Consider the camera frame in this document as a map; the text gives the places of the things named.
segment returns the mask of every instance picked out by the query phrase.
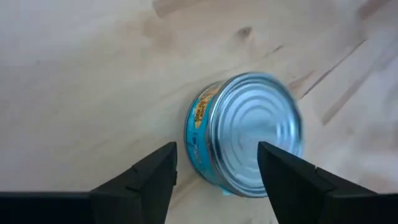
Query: tin can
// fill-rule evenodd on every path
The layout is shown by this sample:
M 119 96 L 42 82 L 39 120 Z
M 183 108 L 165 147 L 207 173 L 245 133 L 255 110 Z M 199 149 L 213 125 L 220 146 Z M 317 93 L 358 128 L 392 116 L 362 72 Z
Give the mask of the tin can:
M 257 145 L 267 141 L 302 155 L 302 122 L 294 99 L 266 73 L 244 73 L 207 86 L 185 122 L 185 147 L 208 182 L 242 197 L 266 197 Z

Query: wood grain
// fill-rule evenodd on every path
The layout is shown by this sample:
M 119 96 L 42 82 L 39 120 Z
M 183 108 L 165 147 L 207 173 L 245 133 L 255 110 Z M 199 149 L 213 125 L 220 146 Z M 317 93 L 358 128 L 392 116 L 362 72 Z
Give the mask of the wood grain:
M 352 102 L 363 102 L 363 88 L 383 85 L 381 78 L 369 76 L 328 122 L 323 117 L 366 71 L 394 64 L 391 56 L 369 66 L 394 41 L 397 4 L 367 18 L 363 44 L 361 21 L 334 6 L 328 0 L 3 1 L 0 190 L 89 190 L 177 141 L 178 181 L 167 223 L 276 223 L 268 199 L 225 197 L 201 180 L 183 146 L 195 95 L 253 70 L 275 75 L 300 99 L 308 160 L 375 189 L 377 178 L 395 183 L 394 176 L 373 178 L 387 168 L 372 171 L 379 164 L 369 161 L 370 150 L 352 162 L 363 172 L 347 165 L 362 135 L 350 134 L 345 144 L 334 134 L 357 133 L 359 122 L 394 110 L 385 103 L 378 106 L 388 109 L 350 120 L 362 108 Z M 373 99 L 394 102 L 393 87 L 386 89 L 389 96 Z M 396 133 L 394 125 L 375 123 Z M 331 153 L 335 146 L 355 150 Z

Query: concentric rings on lid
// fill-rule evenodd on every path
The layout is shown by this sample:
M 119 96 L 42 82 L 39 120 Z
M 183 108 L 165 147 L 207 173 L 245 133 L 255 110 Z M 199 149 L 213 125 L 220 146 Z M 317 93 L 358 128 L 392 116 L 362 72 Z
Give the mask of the concentric rings on lid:
M 215 96 L 207 130 L 209 151 L 225 187 L 237 195 L 265 197 L 257 145 L 267 141 L 302 153 L 300 115 L 289 91 L 265 73 L 228 80 Z

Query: black plastic jaw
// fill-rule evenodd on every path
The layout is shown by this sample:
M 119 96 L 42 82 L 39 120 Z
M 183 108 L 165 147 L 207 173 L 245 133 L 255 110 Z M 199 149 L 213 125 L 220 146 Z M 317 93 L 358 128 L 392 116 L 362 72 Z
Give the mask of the black plastic jaw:
M 257 160 L 279 224 L 397 223 L 398 194 L 377 194 L 267 142 Z
M 164 223 L 176 166 L 170 142 L 90 192 L 1 192 L 0 223 Z

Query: metal can lid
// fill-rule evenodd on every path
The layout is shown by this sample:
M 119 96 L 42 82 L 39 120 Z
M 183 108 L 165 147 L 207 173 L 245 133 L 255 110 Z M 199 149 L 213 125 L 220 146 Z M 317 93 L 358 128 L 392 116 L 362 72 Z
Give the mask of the metal can lid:
M 257 163 L 258 142 L 302 153 L 300 114 L 288 89 L 266 73 L 244 73 L 222 86 L 210 113 L 209 150 L 225 186 L 246 197 L 267 196 Z

